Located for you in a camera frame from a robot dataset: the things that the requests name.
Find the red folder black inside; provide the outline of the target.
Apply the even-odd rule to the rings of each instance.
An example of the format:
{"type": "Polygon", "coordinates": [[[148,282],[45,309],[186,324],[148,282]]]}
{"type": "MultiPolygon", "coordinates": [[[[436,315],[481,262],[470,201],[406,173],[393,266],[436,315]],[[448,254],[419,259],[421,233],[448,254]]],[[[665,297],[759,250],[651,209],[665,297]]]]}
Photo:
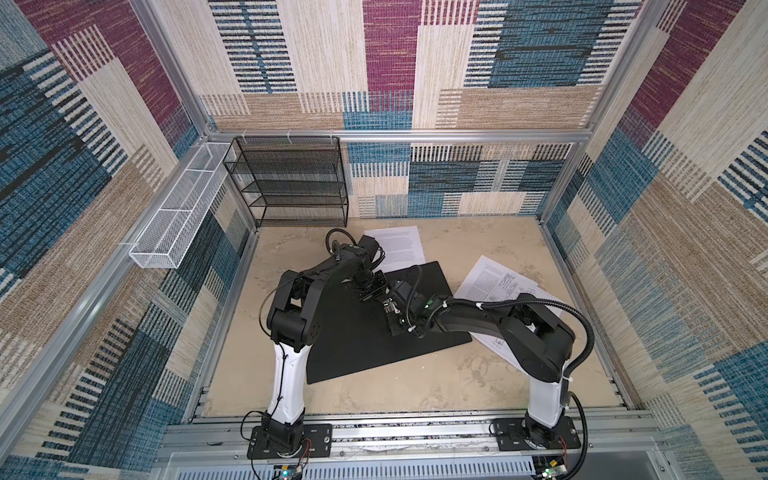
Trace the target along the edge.
{"type": "Polygon", "coordinates": [[[468,344],[467,333],[392,336],[384,305],[361,302],[358,288],[374,271],[356,268],[312,280],[303,305],[309,311],[306,381],[316,384],[468,344]]]}

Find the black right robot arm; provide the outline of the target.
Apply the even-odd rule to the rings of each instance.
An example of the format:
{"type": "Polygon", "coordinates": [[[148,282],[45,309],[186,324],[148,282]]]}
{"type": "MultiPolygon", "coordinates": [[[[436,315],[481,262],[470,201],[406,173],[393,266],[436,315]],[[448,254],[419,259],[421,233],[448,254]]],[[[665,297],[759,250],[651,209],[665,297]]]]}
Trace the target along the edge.
{"type": "Polygon", "coordinates": [[[534,449],[558,445],[556,428],[565,410],[562,389],[575,334],[552,309],[566,304],[529,293],[497,302],[420,294],[406,299],[392,293],[382,304],[391,323],[415,336],[467,332],[503,340],[530,380],[520,427],[525,442],[534,449]]]}

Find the white diagram paper sheet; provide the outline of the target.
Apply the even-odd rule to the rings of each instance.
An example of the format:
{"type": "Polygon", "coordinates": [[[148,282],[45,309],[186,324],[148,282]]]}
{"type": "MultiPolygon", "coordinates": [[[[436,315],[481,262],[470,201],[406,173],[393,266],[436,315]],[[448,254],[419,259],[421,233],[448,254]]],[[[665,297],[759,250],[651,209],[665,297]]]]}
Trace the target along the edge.
{"type": "Polygon", "coordinates": [[[474,302],[486,312],[523,371],[530,377],[554,383],[562,377],[573,350],[575,335],[551,310],[557,301],[520,294],[515,300],[474,302]]]}

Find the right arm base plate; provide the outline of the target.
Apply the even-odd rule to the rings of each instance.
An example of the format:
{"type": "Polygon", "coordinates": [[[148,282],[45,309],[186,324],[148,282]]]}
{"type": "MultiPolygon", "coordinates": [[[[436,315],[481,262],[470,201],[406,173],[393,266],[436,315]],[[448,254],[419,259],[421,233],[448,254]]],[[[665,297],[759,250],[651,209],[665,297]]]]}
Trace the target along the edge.
{"type": "Polygon", "coordinates": [[[500,451],[578,450],[582,447],[572,419],[560,418],[554,427],[546,427],[525,417],[492,420],[489,433],[500,451]]]}

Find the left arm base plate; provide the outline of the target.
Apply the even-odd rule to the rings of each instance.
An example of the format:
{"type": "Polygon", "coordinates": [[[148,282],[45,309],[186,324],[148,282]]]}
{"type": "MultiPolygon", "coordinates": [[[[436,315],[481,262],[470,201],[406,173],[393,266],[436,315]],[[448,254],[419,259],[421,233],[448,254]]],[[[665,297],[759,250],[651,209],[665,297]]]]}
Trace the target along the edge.
{"type": "Polygon", "coordinates": [[[251,432],[246,456],[249,460],[327,458],[332,440],[333,426],[327,423],[257,426],[251,432]]]}

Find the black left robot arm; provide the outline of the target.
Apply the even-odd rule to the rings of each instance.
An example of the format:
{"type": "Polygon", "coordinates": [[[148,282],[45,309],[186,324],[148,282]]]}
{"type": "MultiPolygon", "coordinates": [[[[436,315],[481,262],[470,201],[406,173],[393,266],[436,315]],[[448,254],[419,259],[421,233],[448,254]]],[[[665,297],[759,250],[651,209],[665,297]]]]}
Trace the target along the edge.
{"type": "Polygon", "coordinates": [[[312,345],[322,322],[342,311],[332,305],[333,296],[347,283],[372,292],[374,271],[385,258],[384,249],[367,235],[352,243],[334,242],[328,253],[314,267],[285,271],[274,289],[265,331],[274,343],[275,378],[270,403],[250,441],[255,451],[291,457],[305,445],[303,389],[312,345]]]}

